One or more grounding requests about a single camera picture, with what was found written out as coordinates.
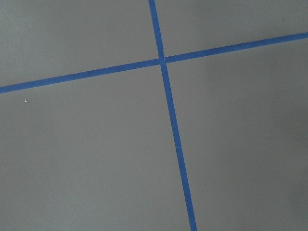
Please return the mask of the crossing blue tape strip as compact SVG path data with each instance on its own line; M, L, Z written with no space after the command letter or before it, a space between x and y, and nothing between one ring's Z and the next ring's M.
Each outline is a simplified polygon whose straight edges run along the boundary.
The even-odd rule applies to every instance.
M228 52L233 52L233 51L252 49L256 47L268 46L272 44L285 43L285 42L302 40L302 39L307 39L307 38L308 38L307 32L286 35L286 36L281 36L281 37L275 37L275 38L267 38L267 39L250 41L250 42L228 45L228 46L223 46L223 47L211 48L211 49L206 49L206 50L201 50L201 51L194 51L194 52L189 52L189 53L167 56L165 57L165 62L167 64L174 63L174 62L179 62L179 61L184 61L184 60L207 57L207 56L228 53ZM69 82L69 81L74 81L74 80L79 80L79 79L84 79L84 78L89 78L89 77L107 75L107 74L112 74L112 73L117 73L117 72L124 72L124 71L140 69L140 68L156 66L156 65L160 65L158 59L151 59L151 60L145 60L145 61L140 61L140 62L135 62L135 63L116 65L116 66L111 66L111 67L106 67L106 68L101 68L101 69L96 69L96 70L90 70L90 71L85 71L85 72L80 72L80 73L73 73L73 74L63 75L63 76L58 76L58 77L51 77L51 78L39 79L39 80L34 80L34 81L29 81L29 82L12 84L8 86L1 86L0 92L1 94L4 94L8 92L13 92L13 91L26 90L30 88L42 87L42 86L47 86L47 85L52 85L52 84L59 84L63 82Z

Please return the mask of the long blue tape strip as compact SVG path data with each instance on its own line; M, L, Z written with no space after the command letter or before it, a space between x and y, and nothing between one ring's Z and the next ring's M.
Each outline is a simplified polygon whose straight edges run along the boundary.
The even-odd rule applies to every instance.
M174 105L174 100L173 100L173 94L172 94L172 89L171 89L171 84L170 84L170 79L169 79L167 63L166 63L165 54L164 54L164 45L163 45L163 39L161 35L161 30L160 30L156 3L154 0L149 0L148 2L149 2L151 19L152 19L152 24L153 24L153 29L154 29L158 60L159 60L162 80L164 84L164 91L165 91L165 96L166 96L166 101L167 101L168 114L170 118L172 135L174 139L175 151L176 151L177 161L178 161L178 166L179 166L179 171L180 171L181 184L183 188L183 194L184 194L184 199L185 199L185 204L186 204L186 209L187 209L188 221L190 225L190 230L196 231L198 230L198 228L197 228L196 220L195 220L194 207L193 207L192 196L191 196L191 191L190 191L190 186L189 186L185 158L184 158L183 148L181 144L179 126L178 126L178 121L177 121L177 116L176 116L176 110L175 110L175 105Z

